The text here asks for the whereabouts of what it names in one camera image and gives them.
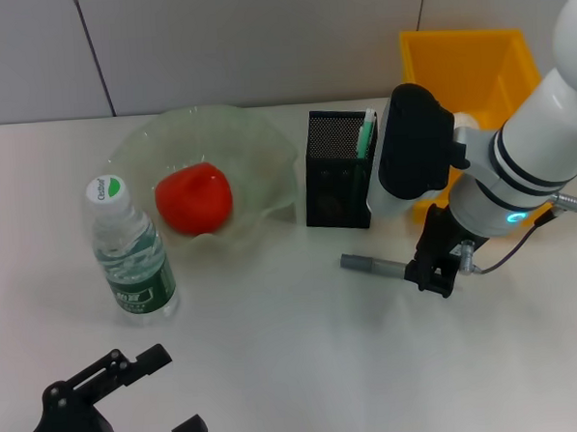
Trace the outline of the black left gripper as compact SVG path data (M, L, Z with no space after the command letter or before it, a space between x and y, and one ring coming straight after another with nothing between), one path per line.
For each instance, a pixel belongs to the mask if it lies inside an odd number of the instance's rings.
M164 368L172 359L165 348L156 344L135 360L114 349L93 362L72 382L57 381L43 393L43 413L34 432L114 432L96 408L96 403L120 387ZM199 415L184 421L170 432L208 432Z

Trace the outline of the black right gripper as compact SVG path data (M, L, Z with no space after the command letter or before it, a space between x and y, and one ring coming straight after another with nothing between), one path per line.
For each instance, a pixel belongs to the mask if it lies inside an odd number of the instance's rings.
M488 239L462 227L449 207L432 204L416 245L416 255L406 265L404 279L415 283L420 291L449 298L460 270L461 244L465 241L479 249Z

